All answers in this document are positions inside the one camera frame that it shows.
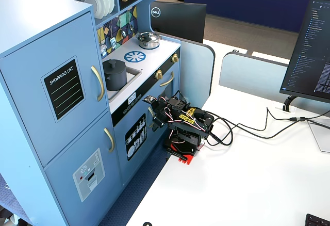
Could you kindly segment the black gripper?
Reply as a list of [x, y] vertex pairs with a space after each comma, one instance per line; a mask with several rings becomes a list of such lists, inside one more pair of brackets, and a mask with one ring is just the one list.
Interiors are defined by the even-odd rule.
[[162, 128], [168, 121], [172, 120], [167, 109], [167, 101], [165, 99], [153, 100], [151, 106], [154, 112], [152, 131], [155, 132], [158, 128]]

